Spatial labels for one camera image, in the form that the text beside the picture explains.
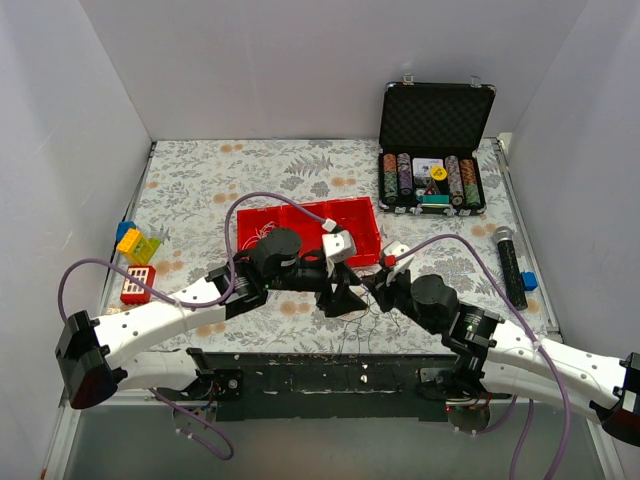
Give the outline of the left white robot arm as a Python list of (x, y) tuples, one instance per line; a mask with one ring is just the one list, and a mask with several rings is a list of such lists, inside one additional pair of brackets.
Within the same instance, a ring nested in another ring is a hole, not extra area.
[(91, 408), (128, 389), (165, 388), (205, 398), (213, 377), (204, 364), (184, 350), (157, 352), (155, 346), (257, 309), (271, 290), (312, 292), (329, 318), (366, 309), (352, 290), (360, 280), (347, 263), (357, 253), (347, 230), (323, 235), (318, 250), (300, 250), (296, 232), (276, 228), (167, 300), (102, 317), (86, 311), (67, 317), (55, 357), (71, 407)]

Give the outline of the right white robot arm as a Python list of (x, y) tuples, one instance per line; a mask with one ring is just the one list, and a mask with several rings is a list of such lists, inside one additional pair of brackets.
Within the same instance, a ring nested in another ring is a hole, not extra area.
[(638, 445), (638, 353), (619, 359), (529, 336), (523, 327), (459, 301), (438, 275), (413, 279), (408, 272), (380, 271), (363, 283), (381, 311), (398, 310), (457, 355), (452, 383), (460, 395), (485, 391), (566, 406), (610, 436)]

